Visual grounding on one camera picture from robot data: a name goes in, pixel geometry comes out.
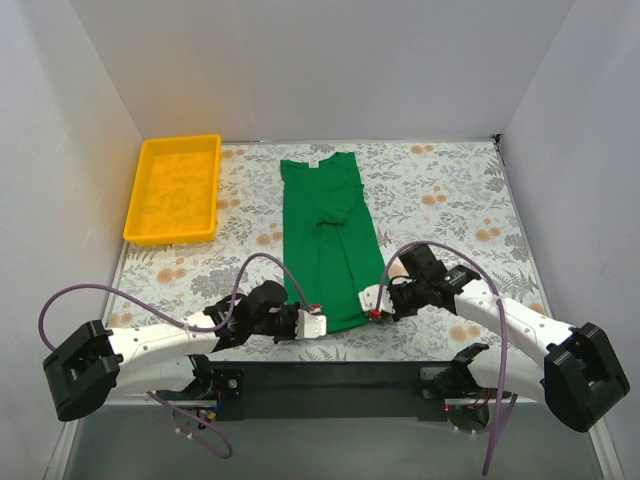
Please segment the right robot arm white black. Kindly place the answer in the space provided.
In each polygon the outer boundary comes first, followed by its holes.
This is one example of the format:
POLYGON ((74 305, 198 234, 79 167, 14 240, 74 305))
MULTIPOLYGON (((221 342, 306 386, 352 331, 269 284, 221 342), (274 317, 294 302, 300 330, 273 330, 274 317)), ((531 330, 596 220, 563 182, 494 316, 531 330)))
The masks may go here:
POLYGON ((400 282, 382 279, 374 289, 374 309, 394 320, 426 306, 444 309, 497 334, 500 345, 463 349, 424 381, 427 391, 445 398, 471 398, 483 390, 523 396, 546 405, 577 432, 591 429, 629 393, 629 380, 600 327, 574 326, 506 298, 470 258, 448 268, 433 246, 411 242, 395 254, 408 276, 400 282))

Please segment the green t shirt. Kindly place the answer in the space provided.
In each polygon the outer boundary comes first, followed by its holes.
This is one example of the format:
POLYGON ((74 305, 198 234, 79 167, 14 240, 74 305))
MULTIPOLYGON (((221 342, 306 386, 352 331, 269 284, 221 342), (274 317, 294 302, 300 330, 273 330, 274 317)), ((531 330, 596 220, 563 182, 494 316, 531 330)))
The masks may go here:
POLYGON ((284 264, 306 299, 322 307, 328 333, 365 325, 358 294, 379 283, 385 263, 355 154, 283 160, 280 173, 284 264))

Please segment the yellow plastic tray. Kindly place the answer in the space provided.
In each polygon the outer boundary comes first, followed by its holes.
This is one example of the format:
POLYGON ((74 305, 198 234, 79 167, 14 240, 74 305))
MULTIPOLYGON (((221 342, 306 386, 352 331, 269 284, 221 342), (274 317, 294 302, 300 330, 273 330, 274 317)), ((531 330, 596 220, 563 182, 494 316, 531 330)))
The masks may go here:
POLYGON ((142 143, 123 238, 137 246, 214 239, 221 162, 217 134, 142 143))

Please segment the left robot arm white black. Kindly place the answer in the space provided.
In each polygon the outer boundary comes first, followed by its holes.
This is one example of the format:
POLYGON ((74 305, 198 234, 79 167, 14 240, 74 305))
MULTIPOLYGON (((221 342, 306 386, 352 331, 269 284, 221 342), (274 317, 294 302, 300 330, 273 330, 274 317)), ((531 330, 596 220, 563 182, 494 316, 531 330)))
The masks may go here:
POLYGON ((182 320, 113 329, 99 320, 86 322, 52 348, 43 370, 56 415, 69 422, 116 396, 169 391, 177 398, 218 398, 227 389, 209 354, 238 347, 253 335, 288 341, 325 332, 318 310, 289 303, 282 285, 266 281, 182 320))

